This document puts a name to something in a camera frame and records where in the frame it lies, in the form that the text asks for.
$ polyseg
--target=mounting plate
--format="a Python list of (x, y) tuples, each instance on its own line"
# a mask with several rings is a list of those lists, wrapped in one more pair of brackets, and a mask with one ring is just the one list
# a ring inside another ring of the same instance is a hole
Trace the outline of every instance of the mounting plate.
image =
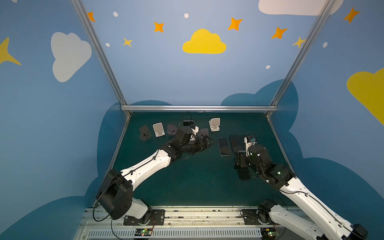
[[(156, 226), (163, 226), (164, 225), (164, 209), (152, 209), (151, 217), (153, 217), (156, 220)], [(153, 218), (149, 219), (149, 222), (144, 226), (153, 226)], [(124, 226), (143, 226), (138, 223), (138, 219), (132, 216), (125, 216), (124, 217)]]
[(245, 225), (260, 225), (257, 220), (258, 216), (256, 214), (257, 209), (242, 209), (241, 214), (244, 219)]

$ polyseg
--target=yellow cloud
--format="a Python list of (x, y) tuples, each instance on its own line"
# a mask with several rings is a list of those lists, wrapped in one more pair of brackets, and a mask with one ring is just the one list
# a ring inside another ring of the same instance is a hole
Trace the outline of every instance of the yellow cloud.
[(221, 42), (219, 35), (210, 33), (206, 29), (199, 29), (193, 33), (191, 40), (183, 45), (186, 53), (223, 53), (227, 46)]
[(347, 81), (347, 88), (384, 125), (384, 68), (375, 74), (353, 74)]

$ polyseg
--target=metal frame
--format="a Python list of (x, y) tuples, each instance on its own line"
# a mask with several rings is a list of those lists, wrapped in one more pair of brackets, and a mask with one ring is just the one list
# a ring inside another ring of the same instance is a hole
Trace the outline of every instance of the metal frame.
[(182, 106), (182, 105), (122, 105), (121, 110), (147, 111), (277, 111), (277, 106)]
[[(327, 21), (329, 17), (329, 13), (335, 1), (336, 0), (327, 0), (326, 3), (324, 4), (323, 8), (319, 13), (319, 16), (317, 17), (316, 21), (314, 22), (311, 30), (307, 35), (304, 45), (300, 48), (299, 53), (297, 54), (295, 60), (293, 61), (291, 68), (289, 69), (287, 75), (285, 76), (283, 82), (281, 83), (279, 89), (277, 90), (275, 96), (273, 97), (272, 102), (270, 104), (271, 106), (277, 106), (277, 104), (279, 103), (289, 83), (291, 83), (293, 77), (295, 76), (305, 56), (309, 52), (313, 42), (316, 40), (325, 22)], [(271, 114), (272, 112), (268, 111), (266, 115), (269, 118)]]
[[(166, 213), (164, 225), (155, 226), (154, 233), (150, 238), (257, 239), (260, 227), (274, 227), (274, 225), (245, 225), (240, 213), (240, 210), (244, 208), (257, 209), (256, 206), (153, 206), (152, 209), (165, 209)], [(287, 208), (289, 212), (312, 222), (299, 207)], [(111, 218), (108, 217), (105, 221), (96, 222), (93, 220), (92, 210), (92, 208), (85, 210), (74, 240), (87, 240), (88, 237), (90, 239), (116, 239), (111, 234)], [(107, 214), (102, 207), (95, 209), (96, 219), (102, 219)], [(123, 239), (133, 239), (133, 231), (136, 228), (144, 228), (143, 226), (124, 226), (123, 221), (124, 217), (113, 221), (115, 234)], [(196, 232), (193, 232), (196, 230), (215, 232), (210, 232), (210, 235), (201, 233), (201, 235), (196, 235)], [(232, 232), (225, 235), (219, 231)]]
[(288, 165), (289, 165), (290, 169), (292, 170), (292, 172), (295, 173), (295, 171), (294, 171), (293, 168), (292, 168), (291, 163), (289, 162), (289, 159), (288, 159), (287, 154), (285, 154), (283, 145), (282, 145), (281, 142), (280, 142), (279, 136), (277, 136), (277, 133), (276, 133), (276, 131), (275, 131), (275, 128), (274, 128), (273, 125), (272, 125), (271, 120), (270, 120), (269, 118), (267, 118), (267, 120), (268, 120), (269, 126), (270, 126), (271, 129), (272, 129), (273, 135), (275, 136), (276, 141), (277, 141), (277, 143), (279, 144), (280, 150), (281, 150), (281, 152), (282, 152), (282, 154), (283, 154), (283, 156), (284, 156), (285, 161), (288, 163)]
[(115, 164), (116, 157), (118, 156), (120, 146), (121, 146), (122, 140), (125, 136), (125, 132), (127, 131), (127, 127), (128, 127), (130, 119), (131, 119), (130, 117), (127, 117), (127, 120), (125, 121), (124, 127), (121, 131), (121, 135), (120, 135), (118, 144), (116, 145), (115, 151), (113, 152), (111, 162), (109, 163), (109, 166), (108, 166), (108, 169), (107, 169), (107, 172), (105, 173), (105, 175), (107, 175), (108, 171), (111, 170), (113, 168), (113, 165)]
[(121, 91), (121, 88), (115, 77), (115, 74), (113, 73), (113, 70), (108, 62), (108, 59), (104, 53), (104, 50), (101, 46), (99, 38), (97, 37), (97, 34), (92, 26), (92, 23), (89, 20), (89, 17), (83, 2), (81, 0), (71, 0), (71, 2), (76, 10), (77, 15), (80, 18), (81, 23), (84, 26), (85, 32), (87, 33), (89, 40), (91, 41), (97, 56), (100, 59), (101, 65), (103, 66), (104, 71), (107, 74), (109, 81), (111, 82), (111, 85), (113, 87), (113, 90), (116, 93), (116, 96), (118, 97), (118, 100), (120, 101), (121, 105), (126, 105), (127, 102), (124, 98), (124, 95)]

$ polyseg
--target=white cloud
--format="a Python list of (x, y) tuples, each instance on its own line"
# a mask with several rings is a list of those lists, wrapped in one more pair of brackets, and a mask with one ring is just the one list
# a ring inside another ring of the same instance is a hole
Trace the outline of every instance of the white cloud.
[[(336, 0), (331, 14), (336, 12), (344, 0)], [(317, 16), (326, 0), (260, 0), (259, 10), (265, 14), (289, 14)]]
[(53, 75), (62, 83), (70, 79), (92, 55), (91, 45), (74, 33), (54, 33), (51, 49), (56, 59), (52, 67)]

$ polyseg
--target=yellow star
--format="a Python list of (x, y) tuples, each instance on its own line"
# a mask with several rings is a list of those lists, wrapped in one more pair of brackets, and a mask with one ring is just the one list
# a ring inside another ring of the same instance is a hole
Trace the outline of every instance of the yellow star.
[(228, 30), (235, 29), (238, 31), (239, 30), (239, 24), (241, 23), (241, 21), (243, 21), (243, 20), (242, 19), (236, 20), (236, 19), (232, 18), (232, 23), (229, 26)]
[(280, 29), (280, 28), (277, 28), (276, 29), (276, 33), (275, 33), (275, 35), (272, 37), (272, 38), (280, 38), (281, 39), (281, 37), (283, 36), (283, 33), (285, 32), (287, 30), (287, 28), (286, 29)]
[(9, 38), (6, 38), (3, 43), (0, 44), (0, 64), (5, 61), (10, 61), (16, 64), (21, 65), (16, 59), (14, 59), (9, 53), (8, 53), (8, 43)]
[(155, 22), (155, 26), (156, 26), (155, 31), (161, 31), (163, 33), (163, 25), (164, 23), (159, 24)]
[(129, 46), (132, 48), (132, 46), (131, 46), (131, 42), (132, 42), (133, 40), (128, 41), (128, 40), (126, 40), (125, 38), (124, 38), (124, 40), (125, 40), (125, 43), (124, 43), (123, 45), (129, 45)]
[(343, 19), (343, 20), (348, 20), (349, 23), (352, 22), (352, 19), (359, 14), (360, 12), (356, 12), (353, 8), (349, 12), (349, 14)]
[(301, 38), (299, 37), (299, 40), (298, 40), (295, 44), (292, 44), (292, 46), (297, 45), (297, 46), (299, 46), (299, 48), (300, 48), (300, 47), (301, 47), (301, 44), (302, 44), (304, 41), (305, 41), (305, 39), (304, 39), (304, 40), (301, 40)]

